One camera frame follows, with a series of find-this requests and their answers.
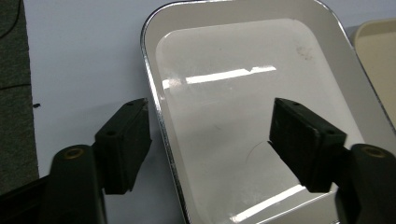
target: black cable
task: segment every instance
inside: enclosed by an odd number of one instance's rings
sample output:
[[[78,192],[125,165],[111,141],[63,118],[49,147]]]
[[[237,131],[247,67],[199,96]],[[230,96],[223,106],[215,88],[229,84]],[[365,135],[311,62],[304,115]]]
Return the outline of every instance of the black cable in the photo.
[[[11,31],[15,28],[15,26],[18,23],[18,19],[20,17],[20,13],[21,13],[21,2],[22,0],[20,0],[20,2],[18,3],[18,12],[17,12],[17,18],[15,19],[14,23],[12,24],[11,27],[9,27],[9,29],[3,33],[2,35],[0,35],[0,39],[3,39],[4,37],[6,37],[6,35],[8,35],[9,33],[11,33]]]
[[[14,85],[14,86],[7,86],[7,87],[0,88],[0,91],[17,88],[17,87],[26,87],[26,86],[31,86],[31,84],[25,83],[25,84],[19,84],[19,85]]]

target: white table surface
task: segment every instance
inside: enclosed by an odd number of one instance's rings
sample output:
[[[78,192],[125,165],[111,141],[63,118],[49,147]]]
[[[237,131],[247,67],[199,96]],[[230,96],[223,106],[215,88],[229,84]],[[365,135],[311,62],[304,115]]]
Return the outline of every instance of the white table surface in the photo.
[[[106,196],[108,223],[183,223],[140,50],[149,14],[168,0],[24,0],[40,176],[124,103],[148,97],[150,152],[134,190]],[[350,28],[396,17],[395,0],[323,0]]]

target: beige tray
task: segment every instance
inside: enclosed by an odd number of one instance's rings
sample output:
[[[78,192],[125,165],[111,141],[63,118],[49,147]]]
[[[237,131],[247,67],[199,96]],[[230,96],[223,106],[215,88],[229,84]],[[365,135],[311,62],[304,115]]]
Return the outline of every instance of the beige tray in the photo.
[[[356,52],[396,125],[396,18],[364,23],[353,38]]]

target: metal tray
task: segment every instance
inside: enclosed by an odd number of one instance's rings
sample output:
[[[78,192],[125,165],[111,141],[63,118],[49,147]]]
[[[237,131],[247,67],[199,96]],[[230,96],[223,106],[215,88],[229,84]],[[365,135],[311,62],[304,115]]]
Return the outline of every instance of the metal tray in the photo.
[[[275,97],[345,131],[346,147],[396,143],[339,20],[319,1],[173,3],[152,13],[141,41],[189,223],[337,219],[332,194],[307,192],[267,144]]]

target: gray mat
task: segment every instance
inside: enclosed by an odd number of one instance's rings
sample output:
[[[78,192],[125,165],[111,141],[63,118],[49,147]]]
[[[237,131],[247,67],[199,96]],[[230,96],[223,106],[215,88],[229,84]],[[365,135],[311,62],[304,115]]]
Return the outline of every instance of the gray mat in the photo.
[[[0,35],[14,23],[19,1],[0,1]],[[0,39],[0,194],[38,179],[26,20]]]

